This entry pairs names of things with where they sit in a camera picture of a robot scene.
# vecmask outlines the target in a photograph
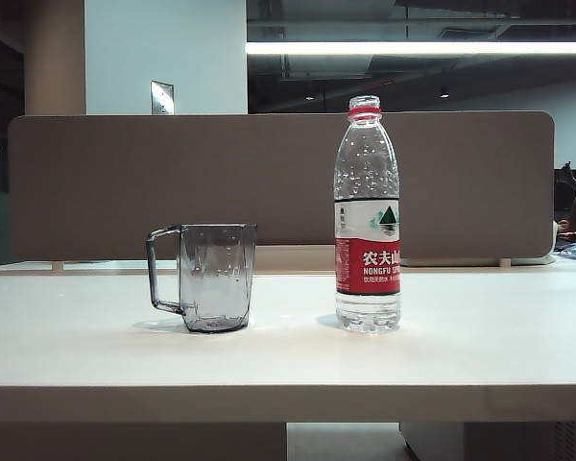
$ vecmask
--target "fluorescent light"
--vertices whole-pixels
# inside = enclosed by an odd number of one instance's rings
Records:
[[[576,55],[576,41],[248,42],[249,55]]]

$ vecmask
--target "glass mug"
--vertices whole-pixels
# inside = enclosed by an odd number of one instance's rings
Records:
[[[179,237],[179,301],[159,298],[156,239]],[[152,305],[179,314],[190,331],[235,331],[248,324],[256,224],[181,224],[147,237]]]

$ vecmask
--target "plastic water bottle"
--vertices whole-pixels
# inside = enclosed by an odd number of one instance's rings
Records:
[[[337,316],[369,333],[397,328],[401,315],[399,174],[381,118],[377,96],[352,98],[335,163]]]

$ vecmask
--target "bottle label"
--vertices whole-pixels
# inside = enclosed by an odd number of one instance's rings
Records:
[[[399,200],[335,202],[337,291],[349,295],[399,292]]]

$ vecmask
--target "white wall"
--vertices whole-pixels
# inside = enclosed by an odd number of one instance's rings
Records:
[[[151,113],[151,80],[176,113],[248,113],[245,43],[245,0],[85,0],[87,113]]]
[[[446,101],[426,110],[544,110],[555,121],[555,167],[571,161],[576,168],[576,81],[495,94],[465,101]]]

